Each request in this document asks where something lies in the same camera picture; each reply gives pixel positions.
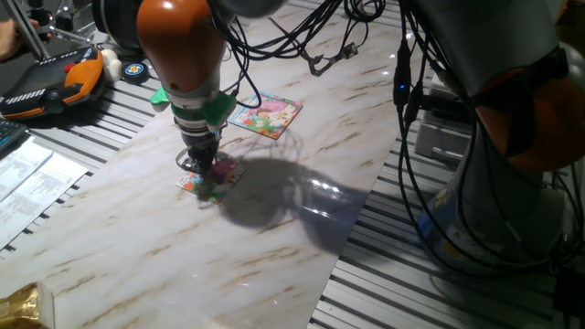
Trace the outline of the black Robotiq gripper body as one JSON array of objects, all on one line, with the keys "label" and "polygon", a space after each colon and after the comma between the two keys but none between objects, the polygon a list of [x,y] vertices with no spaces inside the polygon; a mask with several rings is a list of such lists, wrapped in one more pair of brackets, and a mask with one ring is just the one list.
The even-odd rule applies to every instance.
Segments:
[{"label": "black Robotiq gripper body", "polygon": [[199,164],[211,164],[217,152],[219,139],[217,133],[182,133],[182,139],[188,148],[190,159]]}]

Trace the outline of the person's bare hand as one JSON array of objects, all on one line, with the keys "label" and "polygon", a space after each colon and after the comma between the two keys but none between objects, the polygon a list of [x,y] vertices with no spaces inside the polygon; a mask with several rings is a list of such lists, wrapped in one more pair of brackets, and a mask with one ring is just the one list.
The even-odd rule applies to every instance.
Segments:
[{"label": "person's bare hand", "polygon": [[22,45],[22,40],[17,33],[17,24],[10,18],[1,22],[0,26],[0,56],[5,61],[17,53]]}]

